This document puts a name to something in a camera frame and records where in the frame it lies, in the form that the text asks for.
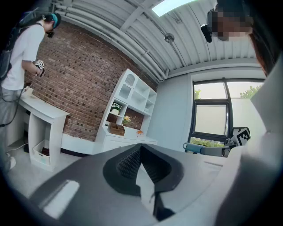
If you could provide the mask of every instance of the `gray pants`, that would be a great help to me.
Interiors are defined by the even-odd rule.
[[[15,114],[17,101],[6,101],[17,100],[21,90],[6,90],[3,87],[0,87],[0,89],[0,124],[7,124]],[[6,155],[8,151],[7,139],[7,126],[0,127],[0,167],[4,172],[10,169],[10,158]]]

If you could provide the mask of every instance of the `white t-shirt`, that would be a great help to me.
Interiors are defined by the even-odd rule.
[[[44,28],[35,24],[27,28],[15,42],[10,63],[12,68],[1,85],[7,90],[21,90],[24,86],[25,71],[22,60],[35,61],[39,44],[44,38]]]

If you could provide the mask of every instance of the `white countertop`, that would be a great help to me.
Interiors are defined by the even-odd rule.
[[[31,95],[22,95],[19,101],[20,105],[25,107],[26,105],[30,106],[32,109],[35,109],[42,114],[50,117],[50,118],[58,118],[62,116],[69,115],[69,113],[54,107],[43,100],[39,99],[38,97]]]
[[[144,141],[157,142],[157,140],[154,140],[154,139],[152,139],[152,138],[150,138],[146,135],[137,134],[137,131],[138,131],[137,129],[132,129],[132,128],[129,128],[129,127],[126,127],[126,126],[124,126],[124,129],[125,129],[124,136],[119,136],[119,135],[109,133],[108,127],[105,126],[105,125],[103,126],[103,129],[105,130],[107,136],[115,136],[115,137],[125,138],[125,139],[134,139],[134,140],[144,140]]]

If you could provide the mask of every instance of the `white shelving unit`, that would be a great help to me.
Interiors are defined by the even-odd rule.
[[[134,143],[157,144],[156,140],[146,136],[156,96],[157,93],[130,69],[123,72],[110,97],[97,133],[96,142],[100,145],[102,152]],[[119,115],[111,113],[113,103],[122,105]],[[125,127],[124,136],[118,136],[108,132],[106,126],[106,124],[109,124],[107,121],[108,116],[115,115],[117,117],[116,124],[122,124],[127,108],[144,115],[141,126],[144,135],[137,134],[136,129],[129,127]]]

